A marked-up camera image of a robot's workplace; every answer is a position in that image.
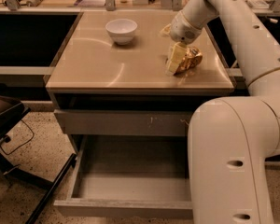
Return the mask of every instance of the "crumpled chip bag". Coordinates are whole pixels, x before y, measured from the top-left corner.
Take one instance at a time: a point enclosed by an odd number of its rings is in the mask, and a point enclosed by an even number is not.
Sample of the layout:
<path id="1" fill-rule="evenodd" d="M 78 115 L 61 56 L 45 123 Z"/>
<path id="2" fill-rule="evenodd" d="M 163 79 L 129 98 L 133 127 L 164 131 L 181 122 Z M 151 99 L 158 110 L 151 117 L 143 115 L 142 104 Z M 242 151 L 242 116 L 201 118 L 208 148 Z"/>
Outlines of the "crumpled chip bag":
<path id="1" fill-rule="evenodd" d="M 176 75 L 196 67 L 203 60 L 203 54 L 196 47 L 187 47 L 177 42 L 170 47 L 166 63 L 167 74 Z"/>

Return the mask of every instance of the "white robotic arm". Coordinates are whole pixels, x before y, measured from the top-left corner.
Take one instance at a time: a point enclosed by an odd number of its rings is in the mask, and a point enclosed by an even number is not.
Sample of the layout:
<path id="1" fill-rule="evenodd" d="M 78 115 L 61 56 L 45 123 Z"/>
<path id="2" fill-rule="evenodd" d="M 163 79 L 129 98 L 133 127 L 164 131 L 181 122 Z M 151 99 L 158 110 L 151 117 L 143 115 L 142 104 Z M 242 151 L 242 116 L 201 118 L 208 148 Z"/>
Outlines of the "white robotic arm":
<path id="1" fill-rule="evenodd" d="M 273 224 L 264 161 L 280 154 L 280 45 L 244 0 L 189 0 L 171 38 L 189 44 L 216 16 L 251 97 L 207 102 L 190 121 L 194 222 Z"/>

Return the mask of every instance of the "drawer front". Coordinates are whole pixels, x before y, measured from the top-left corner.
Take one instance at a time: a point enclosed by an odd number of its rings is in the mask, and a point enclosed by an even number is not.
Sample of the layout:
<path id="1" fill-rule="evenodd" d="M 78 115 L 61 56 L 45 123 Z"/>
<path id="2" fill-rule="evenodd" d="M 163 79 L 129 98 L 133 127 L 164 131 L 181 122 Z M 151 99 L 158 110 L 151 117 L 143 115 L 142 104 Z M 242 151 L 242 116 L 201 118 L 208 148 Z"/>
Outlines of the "drawer front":
<path id="1" fill-rule="evenodd" d="M 187 136 L 191 112 L 55 110 L 67 134 Z"/>
<path id="2" fill-rule="evenodd" d="M 84 136 L 66 216 L 192 218 L 187 138 Z"/>

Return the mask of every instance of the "speckled floor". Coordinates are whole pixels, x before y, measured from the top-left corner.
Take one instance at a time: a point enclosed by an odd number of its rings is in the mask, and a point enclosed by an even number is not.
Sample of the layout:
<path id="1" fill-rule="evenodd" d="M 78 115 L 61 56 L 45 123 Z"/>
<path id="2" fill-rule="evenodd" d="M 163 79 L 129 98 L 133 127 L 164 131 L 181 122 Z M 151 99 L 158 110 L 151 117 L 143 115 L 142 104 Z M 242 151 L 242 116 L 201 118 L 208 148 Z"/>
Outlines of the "speckled floor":
<path id="1" fill-rule="evenodd" d="M 59 125 L 51 112 L 31 112 L 24 120 L 35 132 L 33 141 L 20 148 L 7 158 L 13 164 L 30 173 L 53 180 L 63 164 L 73 152 L 67 137 L 62 134 Z M 11 132 L 12 141 L 3 144 L 6 152 L 13 150 L 17 144 L 29 139 L 30 133 L 22 123 Z M 192 220 L 142 219 L 134 218 L 106 218 L 106 217 L 64 217 L 53 206 L 55 199 L 65 199 L 68 183 L 72 174 L 69 170 L 61 185 L 56 189 L 53 197 L 39 216 L 36 223 L 93 223 L 93 224 L 192 224 Z M 280 224 L 280 162 L 267 163 L 267 177 L 275 223 Z M 9 186 L 0 177 L 0 224 L 25 223 L 31 215 L 45 191 L 35 188 L 18 180 L 10 180 Z"/>

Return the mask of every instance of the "black chair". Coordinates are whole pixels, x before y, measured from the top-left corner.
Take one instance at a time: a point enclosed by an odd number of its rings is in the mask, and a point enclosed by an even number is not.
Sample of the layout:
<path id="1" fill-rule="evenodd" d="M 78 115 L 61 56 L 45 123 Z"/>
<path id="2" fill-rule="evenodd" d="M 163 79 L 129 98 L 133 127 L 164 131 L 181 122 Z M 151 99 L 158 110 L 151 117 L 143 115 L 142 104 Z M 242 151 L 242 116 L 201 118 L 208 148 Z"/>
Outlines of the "black chair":
<path id="1" fill-rule="evenodd" d="M 0 84 L 0 90 L 4 87 L 4 84 Z M 25 106 L 20 100 L 0 95 L 0 142 L 2 142 L 2 140 L 8 140 L 7 133 L 30 111 L 30 108 Z M 75 163 L 76 155 L 72 154 L 62 170 L 55 177 L 55 180 L 51 182 L 47 179 L 21 170 L 0 153 L 0 176 L 2 176 L 9 184 L 8 177 L 13 176 L 47 191 L 26 223 L 35 223 L 39 214 L 48 202 L 49 197 L 54 190 L 56 190 L 69 167 L 74 166 Z"/>

